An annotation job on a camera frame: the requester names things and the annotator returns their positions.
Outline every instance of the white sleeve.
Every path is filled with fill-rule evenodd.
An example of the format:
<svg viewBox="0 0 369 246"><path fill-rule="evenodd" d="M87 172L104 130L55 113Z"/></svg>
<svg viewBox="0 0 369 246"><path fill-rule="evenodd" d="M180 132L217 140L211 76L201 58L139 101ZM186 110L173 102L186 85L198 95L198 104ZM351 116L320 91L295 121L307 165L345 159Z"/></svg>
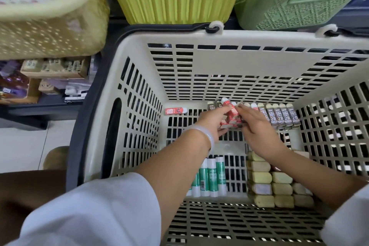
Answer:
<svg viewBox="0 0 369 246"><path fill-rule="evenodd" d="M362 246L369 241L369 185L355 193L325 222L327 246Z"/></svg>
<svg viewBox="0 0 369 246"><path fill-rule="evenodd" d="M95 180L50 201L24 221L9 246L159 246L159 202L137 173Z"/></svg>

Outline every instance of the floor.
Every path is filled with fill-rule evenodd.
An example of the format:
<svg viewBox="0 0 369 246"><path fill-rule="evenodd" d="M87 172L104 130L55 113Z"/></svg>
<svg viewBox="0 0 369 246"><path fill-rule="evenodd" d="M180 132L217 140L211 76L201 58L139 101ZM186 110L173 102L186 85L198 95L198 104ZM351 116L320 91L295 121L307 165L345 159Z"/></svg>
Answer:
<svg viewBox="0 0 369 246"><path fill-rule="evenodd" d="M50 150L69 145L75 121L50 121L40 131L0 129L0 173L42 169Z"/></svg>

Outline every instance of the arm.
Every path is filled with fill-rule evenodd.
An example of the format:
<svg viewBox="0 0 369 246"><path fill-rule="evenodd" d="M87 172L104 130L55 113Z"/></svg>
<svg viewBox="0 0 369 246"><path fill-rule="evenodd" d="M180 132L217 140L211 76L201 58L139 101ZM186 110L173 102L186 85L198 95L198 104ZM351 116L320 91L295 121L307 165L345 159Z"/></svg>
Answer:
<svg viewBox="0 0 369 246"><path fill-rule="evenodd" d="M196 123L206 127L215 142L225 130L218 131L223 114L230 107L203 112ZM191 183L210 149L209 138L196 129L184 132L175 142L142 163L136 173L150 183L158 198L161 213L161 237L165 234Z"/></svg>
<svg viewBox="0 0 369 246"><path fill-rule="evenodd" d="M259 111L242 105L238 112L247 121L242 128L256 154L312 191L331 208L339 208L367 182L330 169L288 149Z"/></svg>

